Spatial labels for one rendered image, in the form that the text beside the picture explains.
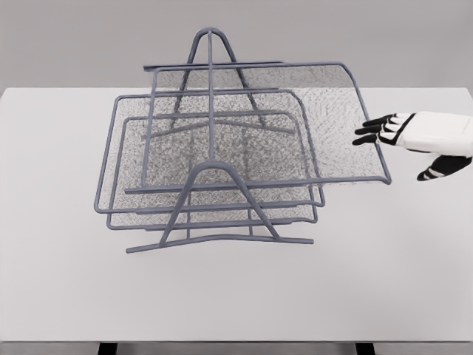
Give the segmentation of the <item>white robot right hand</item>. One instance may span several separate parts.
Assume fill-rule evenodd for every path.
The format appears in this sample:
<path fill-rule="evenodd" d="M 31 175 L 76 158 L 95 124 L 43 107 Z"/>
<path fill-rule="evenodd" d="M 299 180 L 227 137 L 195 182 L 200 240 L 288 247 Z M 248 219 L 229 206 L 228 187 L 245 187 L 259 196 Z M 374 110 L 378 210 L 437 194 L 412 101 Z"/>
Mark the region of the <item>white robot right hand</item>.
<path fill-rule="evenodd" d="M 473 116 L 442 112 L 393 113 L 366 121 L 352 145 L 384 143 L 437 158 L 418 181 L 444 178 L 473 163 Z"/>

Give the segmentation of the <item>grey mesh tray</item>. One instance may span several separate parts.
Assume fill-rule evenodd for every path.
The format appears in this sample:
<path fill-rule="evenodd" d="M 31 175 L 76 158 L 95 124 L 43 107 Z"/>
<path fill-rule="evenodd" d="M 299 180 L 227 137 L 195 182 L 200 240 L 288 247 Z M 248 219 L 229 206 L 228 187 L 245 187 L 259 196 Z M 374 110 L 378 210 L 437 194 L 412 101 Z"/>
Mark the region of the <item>grey mesh tray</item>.
<path fill-rule="evenodd" d="M 112 134 L 99 208 L 118 230 L 313 222 L 306 133 L 286 110 L 131 115 Z"/>
<path fill-rule="evenodd" d="M 316 175 L 316 185 L 381 181 L 389 173 L 374 143 L 353 146 L 355 129 L 367 120 L 367 111 L 350 70 L 340 62 L 213 63 L 214 116 L 217 98 L 230 98 L 230 110 L 286 110 L 304 124 Z M 189 73 L 183 84 L 182 66 L 152 69 L 151 98 L 174 95 L 177 111 L 187 95 L 204 95 L 208 88 L 207 64 Z"/>
<path fill-rule="evenodd" d="M 187 95 L 177 111 L 174 95 L 116 98 L 103 160 L 97 210 L 101 213 L 168 214 L 190 171 L 205 162 L 208 144 L 230 164 L 250 193 L 277 217 L 307 214 L 325 203 L 322 187 L 307 183 L 314 168 L 295 117 L 278 110 L 230 110 L 221 106 L 209 132 L 204 95 Z"/>

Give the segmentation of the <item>grey mesh tray, narrow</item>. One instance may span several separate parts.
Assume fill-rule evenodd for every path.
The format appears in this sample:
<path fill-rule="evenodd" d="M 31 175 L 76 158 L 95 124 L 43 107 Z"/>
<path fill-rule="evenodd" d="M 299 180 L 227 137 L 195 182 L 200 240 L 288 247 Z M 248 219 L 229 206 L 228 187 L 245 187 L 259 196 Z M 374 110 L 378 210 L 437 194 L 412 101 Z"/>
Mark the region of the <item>grey mesh tray, narrow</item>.
<path fill-rule="evenodd" d="M 118 230 L 313 222 L 306 133 L 286 110 L 131 115 L 112 134 L 99 208 Z"/>

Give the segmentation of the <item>grey mesh tray, wide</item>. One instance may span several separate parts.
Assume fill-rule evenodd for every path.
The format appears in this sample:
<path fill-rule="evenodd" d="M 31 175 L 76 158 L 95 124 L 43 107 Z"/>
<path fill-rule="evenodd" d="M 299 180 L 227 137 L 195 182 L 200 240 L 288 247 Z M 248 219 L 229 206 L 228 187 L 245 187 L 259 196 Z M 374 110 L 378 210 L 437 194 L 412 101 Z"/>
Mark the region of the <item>grey mesh tray, wide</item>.
<path fill-rule="evenodd" d="M 230 164 L 250 193 L 277 217 L 307 214 L 325 203 L 322 187 L 307 183 L 314 168 L 295 117 L 278 110 L 230 110 L 221 106 L 209 132 L 204 95 L 187 95 L 177 111 L 174 95 L 116 98 L 103 160 L 97 210 L 101 213 L 168 214 L 190 171 L 205 162 L 208 144 Z"/>

